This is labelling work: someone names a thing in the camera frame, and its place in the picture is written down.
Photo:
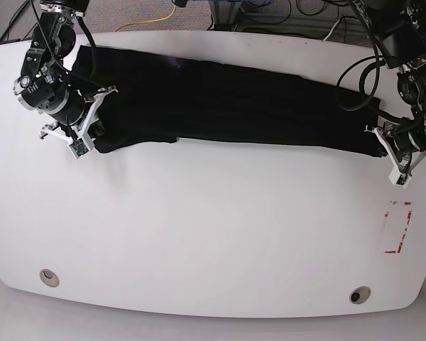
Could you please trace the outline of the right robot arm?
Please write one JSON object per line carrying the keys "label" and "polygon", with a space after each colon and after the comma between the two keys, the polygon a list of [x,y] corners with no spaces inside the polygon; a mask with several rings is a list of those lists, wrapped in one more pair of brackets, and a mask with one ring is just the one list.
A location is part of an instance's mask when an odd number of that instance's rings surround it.
{"label": "right robot arm", "polygon": [[[64,141],[75,154],[97,147],[106,131],[99,118],[105,97],[115,85],[98,77],[98,52],[84,22],[88,1],[42,1],[35,15],[36,27],[13,92],[26,109],[47,114],[40,139],[53,136]],[[85,71],[67,68],[64,59],[76,43],[74,25],[79,24],[89,45],[92,60]]]}

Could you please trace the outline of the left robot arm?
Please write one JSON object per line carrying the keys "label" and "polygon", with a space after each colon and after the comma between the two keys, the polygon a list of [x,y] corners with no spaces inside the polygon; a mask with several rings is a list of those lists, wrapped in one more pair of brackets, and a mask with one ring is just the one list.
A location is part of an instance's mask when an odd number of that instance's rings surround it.
{"label": "left robot arm", "polygon": [[[349,6],[371,42],[373,55],[359,79],[362,102],[340,108],[347,112],[367,108],[384,119],[373,133],[393,164],[390,181],[407,185],[413,169],[426,156],[426,1],[350,1]],[[365,82],[371,71],[379,80],[382,67],[397,71],[397,91],[410,106],[412,119],[372,107],[378,86],[366,93]]]}

